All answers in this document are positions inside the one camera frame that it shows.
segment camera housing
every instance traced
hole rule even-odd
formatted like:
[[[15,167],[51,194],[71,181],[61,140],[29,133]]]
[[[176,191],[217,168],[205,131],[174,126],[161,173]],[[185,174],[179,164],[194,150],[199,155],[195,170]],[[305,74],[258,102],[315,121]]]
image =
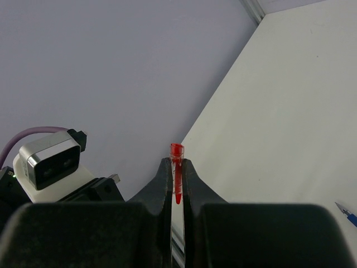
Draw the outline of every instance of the camera housing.
[[[75,172],[81,146],[66,131],[60,131],[23,145],[19,150],[24,175],[36,190]]]

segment white table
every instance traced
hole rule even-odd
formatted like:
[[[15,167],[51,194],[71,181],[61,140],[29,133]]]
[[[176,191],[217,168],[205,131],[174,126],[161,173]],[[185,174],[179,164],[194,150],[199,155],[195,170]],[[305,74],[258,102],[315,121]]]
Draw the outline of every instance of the white table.
[[[357,213],[356,12],[330,0],[267,15],[183,141],[229,202],[328,209],[355,259],[357,228],[334,202]]]

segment camera lens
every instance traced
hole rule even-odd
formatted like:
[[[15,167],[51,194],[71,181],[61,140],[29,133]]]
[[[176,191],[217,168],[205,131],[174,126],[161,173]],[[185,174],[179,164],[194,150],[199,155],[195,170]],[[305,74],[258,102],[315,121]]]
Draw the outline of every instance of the camera lens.
[[[73,159],[68,159],[67,161],[65,161],[65,162],[63,163],[63,166],[64,166],[65,168],[68,168],[72,163],[73,163]]]
[[[47,170],[44,172],[44,177],[48,177],[48,176],[50,176],[52,173],[53,173],[53,169],[47,169]]]

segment gray wall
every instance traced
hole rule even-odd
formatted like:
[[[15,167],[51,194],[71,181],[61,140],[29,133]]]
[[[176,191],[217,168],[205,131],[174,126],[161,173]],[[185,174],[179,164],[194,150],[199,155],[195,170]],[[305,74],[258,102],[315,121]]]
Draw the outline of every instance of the gray wall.
[[[306,4],[313,4],[324,0],[258,0],[265,14],[278,12]]]
[[[0,0],[0,146],[33,126],[84,130],[82,163],[118,173],[129,198],[254,30],[238,0]]]

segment small vial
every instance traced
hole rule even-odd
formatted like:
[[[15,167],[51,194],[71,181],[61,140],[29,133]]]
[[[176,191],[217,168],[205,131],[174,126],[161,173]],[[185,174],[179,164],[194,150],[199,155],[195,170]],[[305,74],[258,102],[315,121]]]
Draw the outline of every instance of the small vial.
[[[182,144],[172,143],[170,149],[170,159],[173,178],[173,193],[176,197],[176,204],[182,198],[182,160],[184,159],[185,148]]]

